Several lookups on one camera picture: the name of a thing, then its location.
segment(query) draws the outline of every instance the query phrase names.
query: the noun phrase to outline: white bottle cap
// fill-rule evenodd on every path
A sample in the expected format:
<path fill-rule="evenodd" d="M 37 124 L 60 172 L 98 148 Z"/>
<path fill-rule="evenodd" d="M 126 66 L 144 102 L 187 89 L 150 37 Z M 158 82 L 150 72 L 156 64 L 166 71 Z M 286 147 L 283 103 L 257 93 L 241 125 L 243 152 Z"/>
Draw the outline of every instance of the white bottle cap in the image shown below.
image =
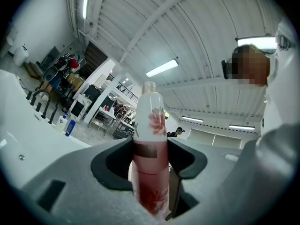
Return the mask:
<path fill-rule="evenodd" d="M 145 82 L 142 86 L 142 94 L 148 92 L 155 92 L 156 91 L 156 84 L 155 82 Z"/>

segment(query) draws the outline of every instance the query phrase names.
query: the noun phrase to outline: window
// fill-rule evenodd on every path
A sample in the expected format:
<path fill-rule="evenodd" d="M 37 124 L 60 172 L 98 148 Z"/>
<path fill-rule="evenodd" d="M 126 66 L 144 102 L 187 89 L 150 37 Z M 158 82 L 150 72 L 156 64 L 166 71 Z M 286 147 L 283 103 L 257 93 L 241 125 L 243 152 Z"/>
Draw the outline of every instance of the window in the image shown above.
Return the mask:
<path fill-rule="evenodd" d="M 240 138 L 207 133 L 196 129 L 191 129 L 187 139 L 199 144 L 234 149 L 240 149 L 242 141 Z"/>
<path fill-rule="evenodd" d="M 240 138 L 227 137 L 216 134 L 213 146 L 239 149 L 241 141 L 242 140 Z"/>
<path fill-rule="evenodd" d="M 188 136 L 188 140 L 195 142 L 195 143 L 200 143 L 204 145 L 212 145 L 212 142 L 214 140 L 215 135 L 213 133 L 207 133 L 203 131 L 199 131 L 196 129 L 191 129 L 191 132 Z"/>

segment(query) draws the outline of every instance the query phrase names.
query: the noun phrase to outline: blue bottle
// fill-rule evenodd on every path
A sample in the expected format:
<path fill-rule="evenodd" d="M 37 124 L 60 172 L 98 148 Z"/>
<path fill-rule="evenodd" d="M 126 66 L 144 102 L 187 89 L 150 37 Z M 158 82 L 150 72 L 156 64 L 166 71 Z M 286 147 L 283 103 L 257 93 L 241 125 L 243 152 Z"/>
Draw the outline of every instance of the blue bottle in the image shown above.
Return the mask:
<path fill-rule="evenodd" d="M 67 127 L 67 130 L 66 130 L 66 136 L 67 136 L 67 137 L 70 136 L 70 134 L 71 134 L 71 132 L 72 132 L 72 130 L 73 130 L 75 124 L 76 124 L 76 121 L 72 119 L 72 120 L 70 121 L 70 123 L 69 123 L 69 126 Z"/>

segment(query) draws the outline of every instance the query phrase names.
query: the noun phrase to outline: pink bottle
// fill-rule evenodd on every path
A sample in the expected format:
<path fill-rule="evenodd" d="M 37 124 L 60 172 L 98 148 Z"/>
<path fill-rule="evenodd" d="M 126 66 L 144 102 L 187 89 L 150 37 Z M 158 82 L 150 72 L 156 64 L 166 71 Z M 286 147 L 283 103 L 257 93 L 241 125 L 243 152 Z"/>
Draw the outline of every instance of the pink bottle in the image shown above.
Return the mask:
<path fill-rule="evenodd" d="M 164 103 L 155 90 L 154 82 L 145 82 L 137 104 L 132 184 L 139 203 L 164 219 L 169 208 L 169 160 Z"/>

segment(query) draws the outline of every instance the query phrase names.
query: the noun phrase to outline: screw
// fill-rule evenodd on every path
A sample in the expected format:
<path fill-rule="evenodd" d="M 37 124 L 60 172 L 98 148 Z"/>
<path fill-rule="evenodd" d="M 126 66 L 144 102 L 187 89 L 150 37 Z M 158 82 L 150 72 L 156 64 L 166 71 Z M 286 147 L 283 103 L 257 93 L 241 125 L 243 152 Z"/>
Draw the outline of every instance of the screw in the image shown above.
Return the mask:
<path fill-rule="evenodd" d="M 25 159 L 24 155 L 20 154 L 19 159 L 23 161 Z"/>

